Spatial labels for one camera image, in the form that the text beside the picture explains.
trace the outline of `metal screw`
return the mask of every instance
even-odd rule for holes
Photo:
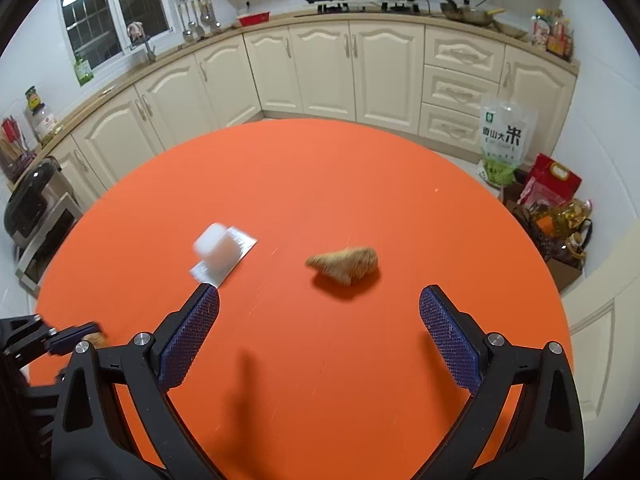
[[[81,341],[76,345],[76,352],[84,354],[89,349],[89,343],[87,341]]]
[[[554,354],[560,355],[562,353],[562,345],[560,343],[552,341],[551,343],[549,343],[549,350],[551,350]]]
[[[493,332],[487,336],[489,343],[493,346],[502,346],[504,345],[504,337],[501,334]]]
[[[144,346],[149,341],[151,341],[151,334],[147,332],[140,332],[133,338],[133,344],[137,346]]]

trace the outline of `drawer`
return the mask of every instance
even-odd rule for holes
[[[418,135],[480,153],[480,121],[447,108],[423,103],[420,109]]]
[[[480,116],[482,96],[497,97],[500,85],[435,66],[424,67],[422,102]]]
[[[425,64],[500,82],[503,43],[438,27],[427,27],[425,34]]]

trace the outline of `red container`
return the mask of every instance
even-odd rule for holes
[[[270,12],[261,12],[260,14],[249,14],[240,18],[240,25],[243,27],[249,27],[251,25],[258,25],[259,23],[265,23],[269,21]]]

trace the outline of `cream cabinet door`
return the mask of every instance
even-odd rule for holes
[[[218,129],[193,56],[185,56],[136,83],[136,90],[166,150]]]
[[[457,70],[497,83],[500,81],[504,44],[456,30],[427,27],[424,62]]]
[[[195,57],[221,127],[244,123],[260,111],[242,36],[202,48]]]
[[[480,116],[482,97],[496,97],[498,83],[436,66],[424,67],[422,102]]]
[[[302,113],[296,65],[287,27],[244,35],[263,110]]]
[[[349,23],[289,27],[305,114],[356,120]]]
[[[562,304],[574,350],[586,476],[640,402],[640,221]]]
[[[98,108],[71,136],[107,189],[164,151],[133,86]]]
[[[350,22],[349,27],[357,121],[417,134],[424,26]]]
[[[421,137],[457,146],[468,152],[480,153],[480,121],[447,108],[422,104],[420,112]]]
[[[107,191],[94,170],[89,167],[73,137],[66,136],[52,151],[53,156],[62,168],[62,174],[71,184],[76,200],[83,213]]]
[[[576,77],[553,63],[507,46],[498,97],[538,111],[538,122],[525,163],[551,155],[574,94]]]

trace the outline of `cooking oil bottle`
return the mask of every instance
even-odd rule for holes
[[[566,240],[582,225],[593,211],[593,202],[574,198],[545,211],[536,223],[549,237]]]

